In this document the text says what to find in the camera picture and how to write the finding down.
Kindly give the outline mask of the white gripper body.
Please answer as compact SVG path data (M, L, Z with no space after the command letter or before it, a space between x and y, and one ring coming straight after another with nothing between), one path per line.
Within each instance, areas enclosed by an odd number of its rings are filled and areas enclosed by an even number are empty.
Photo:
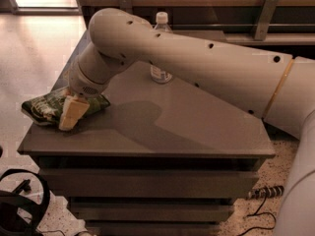
M96 83L89 79L81 70L76 59L69 68L68 84L70 91L81 97L97 97L104 92L108 83Z

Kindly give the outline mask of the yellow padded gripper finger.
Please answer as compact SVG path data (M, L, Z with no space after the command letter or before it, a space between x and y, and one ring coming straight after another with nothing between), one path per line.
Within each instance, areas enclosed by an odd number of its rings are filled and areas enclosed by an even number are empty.
M68 95L64 101L59 129L61 131L72 130L88 111L89 107L90 104L84 97Z

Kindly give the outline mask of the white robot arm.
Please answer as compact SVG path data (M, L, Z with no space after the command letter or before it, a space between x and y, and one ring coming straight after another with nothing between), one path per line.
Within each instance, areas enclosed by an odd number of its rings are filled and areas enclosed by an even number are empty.
M72 129L110 80L137 61L159 67L298 138L273 236L315 236L315 66L311 59L153 29L114 8L96 12L90 44L72 63L73 94L60 127Z

